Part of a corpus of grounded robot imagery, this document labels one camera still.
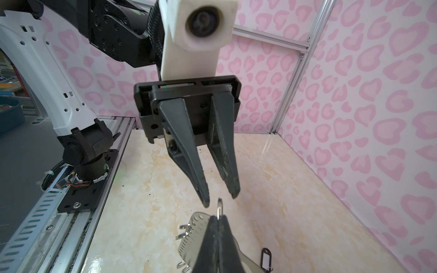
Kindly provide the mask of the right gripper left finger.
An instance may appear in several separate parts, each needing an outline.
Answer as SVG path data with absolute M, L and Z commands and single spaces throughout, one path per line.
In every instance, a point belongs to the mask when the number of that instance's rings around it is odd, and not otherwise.
M 212 216 L 208 221 L 193 273 L 219 272 L 219 239 L 219 220 Z

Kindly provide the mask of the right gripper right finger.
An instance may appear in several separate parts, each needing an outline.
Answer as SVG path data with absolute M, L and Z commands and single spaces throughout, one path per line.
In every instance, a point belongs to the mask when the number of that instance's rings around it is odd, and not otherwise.
M 218 271 L 220 273 L 245 272 L 227 216 L 221 216 L 218 220 Z

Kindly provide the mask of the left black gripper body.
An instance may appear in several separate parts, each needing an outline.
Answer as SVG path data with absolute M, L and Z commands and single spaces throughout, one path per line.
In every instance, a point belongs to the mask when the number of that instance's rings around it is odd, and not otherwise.
M 184 80 L 155 81 L 134 85 L 134 100 L 140 121 L 149 143 L 164 137 L 159 114 L 161 101 L 182 98 L 187 106 L 188 116 L 196 143 L 206 143 L 211 112 L 211 97 L 216 93 L 230 94 L 232 103 L 225 109 L 236 119 L 240 100 L 241 83 L 236 76 L 216 76 Z

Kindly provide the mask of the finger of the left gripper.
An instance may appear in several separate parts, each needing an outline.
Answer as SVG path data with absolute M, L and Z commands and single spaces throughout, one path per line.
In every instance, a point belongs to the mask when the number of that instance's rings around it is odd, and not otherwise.
M 203 207 L 210 205 L 209 189 L 195 143 L 187 106 L 183 99 L 161 101 L 163 132 L 170 158 L 191 181 Z
M 231 92 L 211 97 L 207 146 L 219 174 L 233 199 L 240 193 L 240 180 L 234 150 L 234 97 Z

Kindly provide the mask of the metal key holder plate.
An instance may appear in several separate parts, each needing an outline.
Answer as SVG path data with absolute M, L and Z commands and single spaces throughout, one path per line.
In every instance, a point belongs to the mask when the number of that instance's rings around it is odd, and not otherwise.
M 222 199 L 218 199 L 217 213 L 212 216 L 216 216 L 218 219 L 221 216 L 225 216 L 223 214 Z M 198 257 L 201 242 L 206 232 L 208 221 L 212 216 L 203 212 L 195 212 L 191 216 L 187 224 L 181 225 L 179 227 L 183 230 L 183 232 L 176 236 L 176 239 L 180 241 L 178 253 L 182 261 L 179 262 L 176 267 L 181 268 L 184 273 L 192 273 L 192 269 Z M 247 257 L 240 250 L 240 247 L 235 237 L 234 241 L 245 273 L 264 273 L 264 270 L 261 268 L 261 262 L 256 263 L 249 257 Z

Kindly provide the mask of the key with black tag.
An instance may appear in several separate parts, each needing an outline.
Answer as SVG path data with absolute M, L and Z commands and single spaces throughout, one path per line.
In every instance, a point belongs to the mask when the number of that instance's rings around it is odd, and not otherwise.
M 272 258 L 272 253 L 268 248 L 263 248 L 261 250 L 261 268 L 265 273 L 271 273 L 273 271 Z

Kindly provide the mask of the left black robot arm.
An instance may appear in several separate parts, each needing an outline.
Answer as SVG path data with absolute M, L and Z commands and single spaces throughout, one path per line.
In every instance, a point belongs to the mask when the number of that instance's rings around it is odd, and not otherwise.
M 165 139 L 170 158 L 208 207 L 199 146 L 208 147 L 231 196 L 240 193 L 234 122 L 241 83 L 236 76 L 216 76 L 238 7 L 237 1 L 156 1 L 149 11 L 131 1 L 1 2 L 1 51 L 51 119 L 63 160 L 74 169 L 66 187 L 89 190 L 107 179 L 107 154 L 117 134 L 77 95 L 97 77 L 61 60 L 47 39 L 44 10 L 63 17 L 113 61 L 157 67 L 157 81 L 133 88 L 141 124 L 150 143 Z

